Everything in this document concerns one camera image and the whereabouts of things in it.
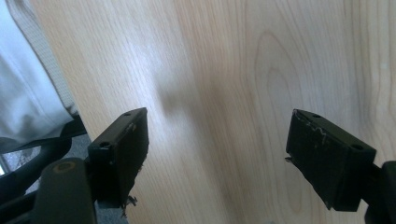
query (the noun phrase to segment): light wood table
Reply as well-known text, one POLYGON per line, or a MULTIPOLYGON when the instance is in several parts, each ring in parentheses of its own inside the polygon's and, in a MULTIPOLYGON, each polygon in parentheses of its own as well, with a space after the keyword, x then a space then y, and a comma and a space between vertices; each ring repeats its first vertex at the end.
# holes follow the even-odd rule
POLYGON ((91 139, 148 108, 131 223, 362 223, 284 158, 316 112, 396 158, 396 1, 34 0, 91 139))

